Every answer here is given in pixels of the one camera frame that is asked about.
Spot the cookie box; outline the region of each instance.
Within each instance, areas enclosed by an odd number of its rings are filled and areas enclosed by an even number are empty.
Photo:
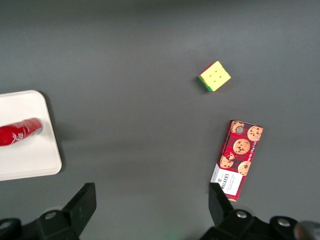
[[[230,201],[239,198],[263,130],[251,123],[230,120],[211,178],[212,183],[220,184]]]

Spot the gray tabletop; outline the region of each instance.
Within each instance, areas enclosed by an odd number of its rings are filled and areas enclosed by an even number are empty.
[[[264,132],[236,208],[318,221],[319,1],[0,1],[0,93],[45,95],[63,167],[0,182],[26,224],[86,182],[86,240],[196,240],[229,119]],[[208,92],[197,74],[231,75]]]

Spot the red can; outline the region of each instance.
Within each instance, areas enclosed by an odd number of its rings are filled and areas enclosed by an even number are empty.
[[[36,117],[0,127],[0,146],[8,146],[41,133],[44,125]]]

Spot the yellow cube face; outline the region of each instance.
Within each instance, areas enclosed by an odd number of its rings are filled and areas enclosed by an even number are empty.
[[[217,90],[229,79],[231,79],[231,76],[226,72],[226,70],[219,61],[216,61],[202,74],[200,74],[200,77],[202,78],[204,83],[210,89],[212,89],[212,91]]]

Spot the white tray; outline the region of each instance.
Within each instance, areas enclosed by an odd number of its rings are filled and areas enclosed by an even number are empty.
[[[43,130],[0,146],[0,181],[53,175],[62,167],[44,96],[34,90],[0,94],[0,126],[30,118],[41,119]]]

